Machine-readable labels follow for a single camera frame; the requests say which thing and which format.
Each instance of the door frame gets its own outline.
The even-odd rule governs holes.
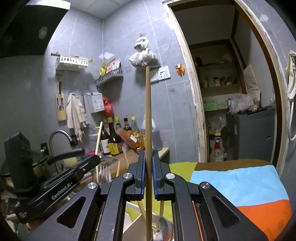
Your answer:
[[[249,27],[255,34],[265,55],[268,67],[271,73],[275,96],[276,96],[276,139],[274,158],[272,164],[276,167],[278,174],[282,173],[284,161],[288,149],[288,118],[290,105],[287,97],[287,83],[285,81],[284,70],[280,64],[280,58],[276,49],[269,37],[268,32],[263,27],[257,16],[242,0],[168,0],[163,2],[164,9],[168,15],[169,22],[177,36],[183,58],[186,65],[186,70],[190,79],[190,86],[192,89],[194,106],[196,112],[197,128],[198,128],[198,158],[199,162],[206,162],[206,132],[205,132],[205,113],[203,110],[202,96],[200,86],[198,84],[198,77],[195,66],[190,54],[189,47],[179,26],[179,23],[172,11],[179,8],[184,10],[193,7],[200,7],[206,5],[221,5],[234,4],[235,8],[242,15]]]

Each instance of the blue fabric patch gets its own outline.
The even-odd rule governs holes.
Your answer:
[[[286,189],[272,165],[229,171],[193,171],[191,183],[209,182],[234,206],[253,206],[289,200]]]

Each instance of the wall switch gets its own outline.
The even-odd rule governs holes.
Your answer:
[[[168,70],[168,66],[164,66],[158,69],[157,71],[158,79],[165,80],[170,78],[170,72]]]
[[[158,81],[158,69],[150,70],[150,82]]]

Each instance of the range hood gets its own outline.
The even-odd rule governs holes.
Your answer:
[[[15,16],[0,39],[0,58],[44,55],[58,24],[70,9],[63,0],[31,0]]]

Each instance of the triangular cutout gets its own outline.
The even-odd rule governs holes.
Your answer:
[[[239,222],[239,217],[220,198],[214,196],[212,200],[224,228],[228,228]]]
[[[79,199],[77,199],[76,202],[74,202],[57,218],[57,222],[70,229],[74,228],[85,200],[86,197],[80,197]]]

